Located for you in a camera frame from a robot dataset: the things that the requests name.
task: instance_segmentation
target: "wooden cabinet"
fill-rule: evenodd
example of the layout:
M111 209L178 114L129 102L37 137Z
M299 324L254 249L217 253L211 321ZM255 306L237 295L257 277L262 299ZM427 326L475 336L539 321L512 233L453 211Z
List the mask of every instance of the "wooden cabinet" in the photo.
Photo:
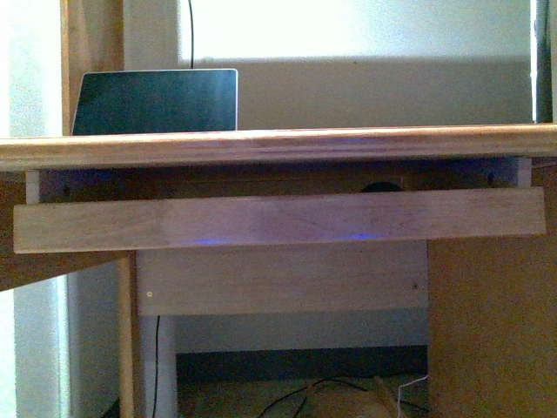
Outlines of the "wooden cabinet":
M68 132L81 74L122 68L122 4L62 5ZM27 279L2 289L120 259L123 416L139 314L427 306L432 416L550 416L556 171L530 185L529 162L555 156L555 125L5 139L1 171L69 185L25 205L3 184L16 250L43 254L13 254L3 217ZM374 181L405 191L359 193Z

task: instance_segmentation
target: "black screen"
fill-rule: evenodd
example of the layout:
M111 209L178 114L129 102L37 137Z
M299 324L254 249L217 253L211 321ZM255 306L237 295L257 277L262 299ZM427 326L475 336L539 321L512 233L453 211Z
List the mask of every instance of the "black screen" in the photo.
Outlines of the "black screen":
M234 131L236 70L85 74L73 135Z

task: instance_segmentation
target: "drawer front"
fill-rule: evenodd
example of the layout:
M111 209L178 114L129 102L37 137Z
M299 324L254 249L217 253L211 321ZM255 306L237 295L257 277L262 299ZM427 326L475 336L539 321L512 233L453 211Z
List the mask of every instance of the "drawer front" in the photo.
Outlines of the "drawer front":
M543 189L16 206L18 253L543 234Z

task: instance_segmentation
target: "baseboard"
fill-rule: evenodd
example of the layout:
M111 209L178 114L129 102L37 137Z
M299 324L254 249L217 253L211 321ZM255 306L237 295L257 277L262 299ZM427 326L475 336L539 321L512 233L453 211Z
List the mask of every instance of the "baseboard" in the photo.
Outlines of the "baseboard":
M177 354L180 383L401 373L427 373L427 346Z

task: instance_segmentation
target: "white wall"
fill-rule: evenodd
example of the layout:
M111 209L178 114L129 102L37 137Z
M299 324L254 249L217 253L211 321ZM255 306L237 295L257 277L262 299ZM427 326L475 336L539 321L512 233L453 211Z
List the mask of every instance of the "white wall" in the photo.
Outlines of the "white wall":
M2 2L3 44L0 74L0 130L3 135L59 135L62 131L60 9L58 0ZM3 293L11 307L11 338L2 341L13 352L2 358L3 375L12 394L3 393L6 415L58 418L68 416L69 377L65 332L65 280L57 278Z
M10 135L8 4L0 2L0 138ZM0 416L16 418L14 293L0 292Z
M531 121L529 0L193 8L196 66L239 71L240 129ZM125 16L127 69L187 68L185 0L129 0ZM424 310L177 320L179 352L426 342Z
M69 274L72 418L98 418L119 395L115 263Z

